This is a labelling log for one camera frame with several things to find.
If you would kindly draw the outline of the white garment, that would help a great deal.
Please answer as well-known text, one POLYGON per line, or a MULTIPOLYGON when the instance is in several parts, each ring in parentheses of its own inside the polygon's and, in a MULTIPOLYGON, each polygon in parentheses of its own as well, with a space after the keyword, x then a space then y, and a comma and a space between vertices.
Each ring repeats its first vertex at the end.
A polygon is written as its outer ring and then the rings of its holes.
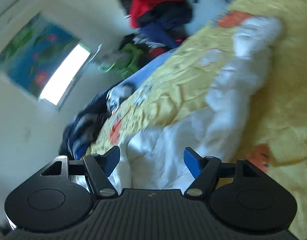
POLYGON ((264 87, 271 69, 272 44, 283 31, 281 20, 254 16, 233 35, 234 55, 213 79, 207 106, 173 125, 128 136, 109 181, 123 189, 185 191, 194 178, 184 163, 190 147, 200 156, 229 161, 241 141, 251 97, 264 87))

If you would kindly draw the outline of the dark blue clothes heap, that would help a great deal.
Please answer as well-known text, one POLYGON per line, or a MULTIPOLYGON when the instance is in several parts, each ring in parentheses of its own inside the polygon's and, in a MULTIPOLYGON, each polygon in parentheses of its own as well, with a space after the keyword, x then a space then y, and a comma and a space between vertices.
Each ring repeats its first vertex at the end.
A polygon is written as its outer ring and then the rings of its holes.
POLYGON ((66 155, 70 160, 80 160, 96 141, 105 121, 111 116, 107 109, 109 91, 97 94, 65 127, 59 155, 66 155))

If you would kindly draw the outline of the dark navy clothes pile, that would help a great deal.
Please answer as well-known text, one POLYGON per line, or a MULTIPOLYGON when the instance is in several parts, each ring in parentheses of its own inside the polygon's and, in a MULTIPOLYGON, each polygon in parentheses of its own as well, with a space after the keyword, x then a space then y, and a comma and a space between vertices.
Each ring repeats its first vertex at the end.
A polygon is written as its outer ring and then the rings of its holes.
POLYGON ((192 20, 192 6, 187 1, 164 2, 135 19, 136 27, 152 42, 170 49, 180 46, 186 37, 184 25, 192 20))

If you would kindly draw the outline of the light blue bed sheet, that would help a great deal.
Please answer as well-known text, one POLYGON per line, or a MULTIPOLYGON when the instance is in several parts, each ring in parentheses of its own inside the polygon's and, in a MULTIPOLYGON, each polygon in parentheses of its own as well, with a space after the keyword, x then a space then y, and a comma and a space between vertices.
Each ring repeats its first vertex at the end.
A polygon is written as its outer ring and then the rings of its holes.
POLYGON ((129 76, 124 81, 117 83, 115 86, 130 85, 133 88, 133 91, 136 91, 149 77, 150 75, 159 68, 174 52, 176 49, 165 52, 162 55, 159 55, 152 61, 150 61, 143 68, 129 76))

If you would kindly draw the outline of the yellow patterned bedspread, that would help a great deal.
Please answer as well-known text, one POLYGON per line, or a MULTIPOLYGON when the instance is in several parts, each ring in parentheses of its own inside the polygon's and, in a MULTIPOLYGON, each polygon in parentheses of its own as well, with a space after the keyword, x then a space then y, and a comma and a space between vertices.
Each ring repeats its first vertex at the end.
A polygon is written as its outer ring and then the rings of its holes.
POLYGON ((268 147, 268 172, 297 200, 291 232, 307 239, 307 0, 235 0, 249 15, 205 26, 124 101, 88 153, 117 145, 121 191, 180 189, 187 147, 224 162, 268 147))

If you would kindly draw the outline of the blue floral curtain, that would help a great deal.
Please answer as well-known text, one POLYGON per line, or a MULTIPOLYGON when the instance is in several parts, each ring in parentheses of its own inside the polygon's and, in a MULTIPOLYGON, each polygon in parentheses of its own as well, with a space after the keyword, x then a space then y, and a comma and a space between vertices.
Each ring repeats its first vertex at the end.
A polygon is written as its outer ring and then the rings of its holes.
POLYGON ((63 28, 35 15, 0 53, 0 71, 35 97, 79 39, 63 28))

